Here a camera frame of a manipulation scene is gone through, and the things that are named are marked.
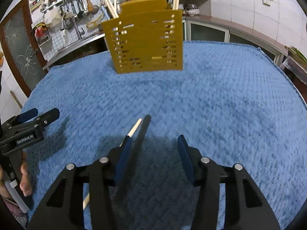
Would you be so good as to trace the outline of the person's left hand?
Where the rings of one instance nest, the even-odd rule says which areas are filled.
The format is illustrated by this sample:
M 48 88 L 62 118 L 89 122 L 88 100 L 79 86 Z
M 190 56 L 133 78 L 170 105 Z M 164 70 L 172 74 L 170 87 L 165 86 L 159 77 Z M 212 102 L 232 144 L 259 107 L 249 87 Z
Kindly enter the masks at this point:
M 20 158 L 18 160 L 19 160 L 19 168 L 21 173 L 19 187 L 23 193 L 23 196 L 27 198 L 32 194 L 33 190 L 29 178 L 28 164 L 26 163 L 26 153 L 24 150 L 20 151 L 19 153 L 20 153 Z M 10 194 L 9 190 L 5 185 L 4 170 L 2 166 L 1 166 L 1 196 L 11 201 L 15 200 L 13 199 L 12 195 Z

